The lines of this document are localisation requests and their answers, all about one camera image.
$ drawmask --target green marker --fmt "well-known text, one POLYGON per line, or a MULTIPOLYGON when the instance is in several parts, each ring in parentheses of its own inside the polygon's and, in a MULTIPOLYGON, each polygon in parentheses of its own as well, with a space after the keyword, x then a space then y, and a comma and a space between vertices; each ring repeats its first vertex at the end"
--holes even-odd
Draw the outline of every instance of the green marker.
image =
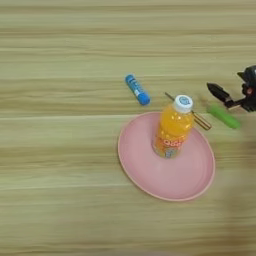
POLYGON ((237 129, 241 126, 241 123, 236 118, 231 116, 227 111, 223 110, 217 105, 207 106, 207 112, 212 114, 214 117, 222 121, 230 128, 237 129))

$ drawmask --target orange juice bottle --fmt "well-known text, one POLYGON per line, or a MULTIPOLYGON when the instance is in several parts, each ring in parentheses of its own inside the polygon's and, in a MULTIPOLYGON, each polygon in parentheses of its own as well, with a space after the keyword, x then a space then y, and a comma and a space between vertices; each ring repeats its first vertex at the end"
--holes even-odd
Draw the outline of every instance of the orange juice bottle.
POLYGON ((153 141, 153 148, 158 155, 173 158, 178 154, 194 124, 192 107, 190 97, 179 95, 173 104, 164 109, 153 141))

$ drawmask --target orange liquid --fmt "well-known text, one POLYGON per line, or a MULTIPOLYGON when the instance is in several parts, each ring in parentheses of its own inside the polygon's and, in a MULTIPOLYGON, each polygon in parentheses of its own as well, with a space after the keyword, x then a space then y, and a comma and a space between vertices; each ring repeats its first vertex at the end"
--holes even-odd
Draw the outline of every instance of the orange liquid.
POLYGON ((172 105, 167 106, 161 114, 157 133, 154 138, 155 152, 164 158, 175 157, 194 125, 191 112, 177 112, 172 105))

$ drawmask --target bottle cap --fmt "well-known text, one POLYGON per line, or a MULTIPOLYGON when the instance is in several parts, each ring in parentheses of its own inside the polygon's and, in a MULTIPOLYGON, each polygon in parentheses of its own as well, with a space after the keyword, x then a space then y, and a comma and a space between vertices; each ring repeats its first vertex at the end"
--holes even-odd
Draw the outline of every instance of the bottle cap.
POLYGON ((187 95, 178 95, 175 98, 173 106, 177 112, 189 113, 193 107, 193 100, 187 95))

